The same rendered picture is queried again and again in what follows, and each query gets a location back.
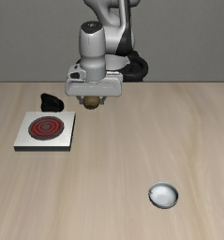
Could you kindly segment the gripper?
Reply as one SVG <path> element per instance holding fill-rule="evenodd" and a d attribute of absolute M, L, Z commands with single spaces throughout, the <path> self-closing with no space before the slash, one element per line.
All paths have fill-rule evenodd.
<path fill-rule="evenodd" d="M 107 97 L 119 97 L 122 94 L 123 75 L 118 71 L 88 71 L 79 64 L 68 70 L 65 92 L 68 96 L 76 96 L 79 104 L 84 97 L 99 97 L 99 104 L 104 104 Z"/>

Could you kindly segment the brown kiwi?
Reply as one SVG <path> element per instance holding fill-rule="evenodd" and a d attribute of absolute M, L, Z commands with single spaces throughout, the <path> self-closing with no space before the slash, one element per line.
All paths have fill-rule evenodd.
<path fill-rule="evenodd" d="M 99 97 L 87 96 L 83 98 L 83 106 L 88 110 L 93 110 L 99 106 Z"/>

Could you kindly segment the stove plate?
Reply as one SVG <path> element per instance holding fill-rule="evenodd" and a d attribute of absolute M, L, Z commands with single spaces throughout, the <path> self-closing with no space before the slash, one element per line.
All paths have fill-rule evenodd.
<path fill-rule="evenodd" d="M 69 151 L 75 112 L 27 112 L 22 120 L 15 151 Z"/>

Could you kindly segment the white bowl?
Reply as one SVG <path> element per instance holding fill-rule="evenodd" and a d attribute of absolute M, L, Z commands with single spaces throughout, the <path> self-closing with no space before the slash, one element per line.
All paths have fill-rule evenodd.
<path fill-rule="evenodd" d="M 172 184 L 156 182 L 149 188 L 148 198 L 155 207 L 170 209 L 177 204 L 179 194 Z"/>

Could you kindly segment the black lump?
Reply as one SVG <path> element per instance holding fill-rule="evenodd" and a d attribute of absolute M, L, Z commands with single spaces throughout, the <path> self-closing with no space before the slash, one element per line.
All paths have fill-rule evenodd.
<path fill-rule="evenodd" d="M 58 113 L 64 110 L 64 102 L 56 96 L 43 93 L 41 96 L 41 110 L 43 112 Z"/>

